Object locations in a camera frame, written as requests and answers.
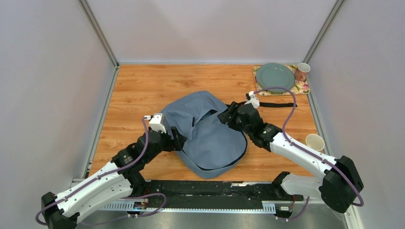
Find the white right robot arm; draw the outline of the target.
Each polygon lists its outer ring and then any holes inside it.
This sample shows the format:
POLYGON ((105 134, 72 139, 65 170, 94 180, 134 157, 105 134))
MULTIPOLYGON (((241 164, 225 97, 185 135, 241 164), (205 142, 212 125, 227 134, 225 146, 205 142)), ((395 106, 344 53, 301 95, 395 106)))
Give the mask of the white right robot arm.
POLYGON ((349 157, 335 158, 309 148, 283 129, 264 122, 252 104, 233 102, 217 117, 229 128, 247 134, 257 147, 288 158, 312 174, 305 177, 281 173, 272 187, 275 198, 284 200, 289 195, 318 198, 339 213, 345 213, 351 205, 364 205, 360 195, 364 185, 349 157))

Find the blue-grey student backpack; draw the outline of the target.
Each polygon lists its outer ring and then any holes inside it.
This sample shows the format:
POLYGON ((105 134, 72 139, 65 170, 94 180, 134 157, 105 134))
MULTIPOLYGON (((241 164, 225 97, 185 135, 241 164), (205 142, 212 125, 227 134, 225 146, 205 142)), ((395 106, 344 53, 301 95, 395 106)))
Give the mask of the blue-grey student backpack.
MULTIPOLYGON (((293 107, 293 103, 275 104, 260 102, 261 107, 293 107)), ((201 178, 216 178, 243 158, 247 152, 247 134, 221 124, 218 114, 225 111, 223 103, 208 91, 186 95, 165 106, 165 127, 177 127, 187 137, 182 151, 177 155, 183 163, 201 178)))

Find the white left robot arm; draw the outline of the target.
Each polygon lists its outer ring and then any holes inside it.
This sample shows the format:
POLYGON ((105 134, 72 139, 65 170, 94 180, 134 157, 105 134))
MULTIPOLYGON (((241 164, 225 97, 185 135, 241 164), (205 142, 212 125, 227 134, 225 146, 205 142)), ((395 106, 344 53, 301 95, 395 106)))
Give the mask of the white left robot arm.
POLYGON ((146 185, 140 171, 162 151, 182 150, 187 138, 176 127, 171 134, 148 129, 137 142, 120 150, 99 171, 73 188, 41 198, 37 223, 50 229, 74 229, 89 215, 120 198, 142 197, 146 185))

